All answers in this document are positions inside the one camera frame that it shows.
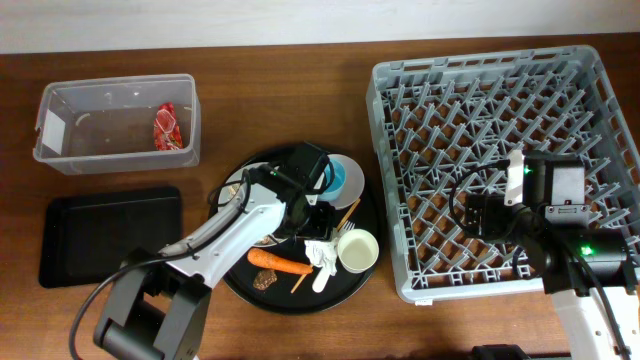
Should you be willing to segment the red snack wrapper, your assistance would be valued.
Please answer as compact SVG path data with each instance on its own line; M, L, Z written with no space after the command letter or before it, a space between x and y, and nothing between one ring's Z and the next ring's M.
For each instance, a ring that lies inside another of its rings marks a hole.
M154 145L159 151L184 148L174 105L171 102L159 106L154 120Z

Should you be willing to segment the white tissue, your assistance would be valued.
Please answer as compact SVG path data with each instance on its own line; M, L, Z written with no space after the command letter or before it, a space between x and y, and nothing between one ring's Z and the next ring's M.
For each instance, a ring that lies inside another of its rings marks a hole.
M327 269L330 276L335 276L337 255L337 237L333 237L329 241L306 240L305 255L309 259L312 266L321 269Z

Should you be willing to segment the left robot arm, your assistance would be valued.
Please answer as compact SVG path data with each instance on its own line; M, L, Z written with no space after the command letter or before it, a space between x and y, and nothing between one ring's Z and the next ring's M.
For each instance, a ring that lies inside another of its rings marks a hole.
M235 196L186 238L156 255L136 253L82 304L111 290L93 334L117 359L194 359L212 290L267 235L297 234L310 220L308 199L335 180L329 159L246 168Z

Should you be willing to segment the blue plastic cup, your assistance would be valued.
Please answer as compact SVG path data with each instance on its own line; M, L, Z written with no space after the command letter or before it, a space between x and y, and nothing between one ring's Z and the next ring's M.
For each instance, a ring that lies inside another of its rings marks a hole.
M346 170L343 164L339 160L331 158L330 164L324 170L324 179L333 180L333 182L318 196L318 200L324 202L337 200L346 182Z

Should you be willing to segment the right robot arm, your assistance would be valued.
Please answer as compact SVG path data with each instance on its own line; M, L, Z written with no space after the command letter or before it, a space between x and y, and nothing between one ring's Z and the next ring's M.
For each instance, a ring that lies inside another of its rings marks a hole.
M503 194L469 194L453 221L471 237L525 252L569 339L574 359L636 359L639 298L623 234L589 226L585 167L572 155L511 151L487 164Z

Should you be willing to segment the cream paper cup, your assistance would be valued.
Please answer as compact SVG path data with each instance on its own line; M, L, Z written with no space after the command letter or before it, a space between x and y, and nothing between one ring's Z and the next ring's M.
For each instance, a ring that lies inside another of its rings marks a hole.
M336 251L342 267L350 273L359 274L377 262L380 249L371 233L353 229L339 238Z

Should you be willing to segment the pink small bowl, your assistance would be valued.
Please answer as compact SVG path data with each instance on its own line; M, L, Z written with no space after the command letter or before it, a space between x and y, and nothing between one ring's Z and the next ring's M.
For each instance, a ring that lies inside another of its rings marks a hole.
M350 207L363 193L365 177L360 165L350 157L330 154L329 158L339 160L346 170L346 182L337 200L328 202L337 210Z

